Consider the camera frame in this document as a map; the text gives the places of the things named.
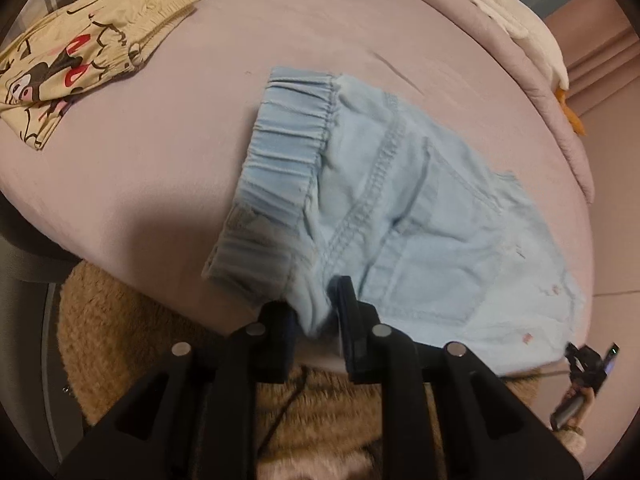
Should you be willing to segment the person's right hand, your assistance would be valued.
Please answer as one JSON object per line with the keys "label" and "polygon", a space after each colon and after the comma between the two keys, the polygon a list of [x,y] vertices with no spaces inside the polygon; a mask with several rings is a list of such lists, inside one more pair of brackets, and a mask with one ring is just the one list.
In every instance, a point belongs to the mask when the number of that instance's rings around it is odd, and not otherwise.
{"label": "person's right hand", "polygon": [[596,392],[592,387],[572,382],[550,417],[551,428],[554,431],[581,430],[594,402]]}

